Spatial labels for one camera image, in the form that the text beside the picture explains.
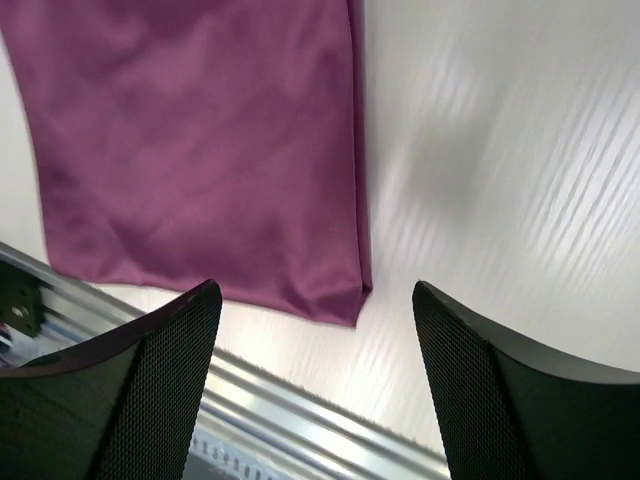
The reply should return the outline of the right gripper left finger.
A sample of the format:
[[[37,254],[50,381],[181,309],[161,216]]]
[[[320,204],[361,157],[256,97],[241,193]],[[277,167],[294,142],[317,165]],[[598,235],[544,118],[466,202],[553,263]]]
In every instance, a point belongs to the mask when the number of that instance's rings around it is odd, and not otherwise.
[[[2,370],[2,478],[181,478],[221,307],[209,280],[101,335]]]

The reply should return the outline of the purple cloth napkin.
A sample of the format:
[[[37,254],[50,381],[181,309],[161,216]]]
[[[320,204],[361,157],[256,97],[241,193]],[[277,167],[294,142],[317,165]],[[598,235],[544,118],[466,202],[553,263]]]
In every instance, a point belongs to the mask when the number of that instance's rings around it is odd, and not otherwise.
[[[358,1],[5,1],[59,273],[354,326],[372,289]]]

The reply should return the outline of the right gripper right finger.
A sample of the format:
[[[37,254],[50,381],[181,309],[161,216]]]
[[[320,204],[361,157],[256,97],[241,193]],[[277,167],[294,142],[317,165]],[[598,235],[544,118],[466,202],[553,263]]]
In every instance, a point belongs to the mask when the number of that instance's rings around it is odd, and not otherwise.
[[[412,304],[452,478],[638,478],[638,373],[540,343],[425,281]]]

